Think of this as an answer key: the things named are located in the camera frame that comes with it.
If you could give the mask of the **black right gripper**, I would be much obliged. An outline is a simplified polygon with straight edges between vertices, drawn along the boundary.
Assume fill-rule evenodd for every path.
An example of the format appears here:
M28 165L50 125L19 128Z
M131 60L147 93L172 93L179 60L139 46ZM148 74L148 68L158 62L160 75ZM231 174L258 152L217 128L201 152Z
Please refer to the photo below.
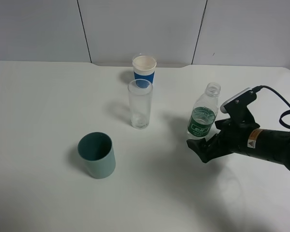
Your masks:
M187 140L203 163L236 153L281 164L290 171L290 131L261 129L256 123L238 127L230 118L215 121L215 126L220 133L208 141Z

